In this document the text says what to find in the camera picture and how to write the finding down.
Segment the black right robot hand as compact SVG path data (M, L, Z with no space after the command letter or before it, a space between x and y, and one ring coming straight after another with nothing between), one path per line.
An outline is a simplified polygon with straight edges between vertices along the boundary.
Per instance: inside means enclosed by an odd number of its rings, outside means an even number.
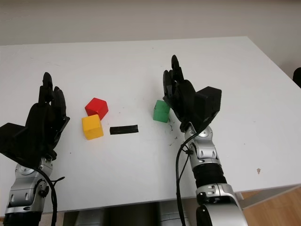
M196 91L189 80L184 79L182 68L176 55L171 58L171 70L163 72L163 100L174 111L180 121L180 131L192 126L195 132L202 132L207 125L194 112Z

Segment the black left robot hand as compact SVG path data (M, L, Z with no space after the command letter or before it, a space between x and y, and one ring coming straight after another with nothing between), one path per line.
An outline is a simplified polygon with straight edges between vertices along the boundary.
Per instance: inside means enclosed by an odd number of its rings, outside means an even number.
M66 115L63 91L53 86L48 72L44 73L42 82L38 102L31 107L25 124L28 129L28 161L35 167L40 164L42 157L56 159L54 148L70 120Z

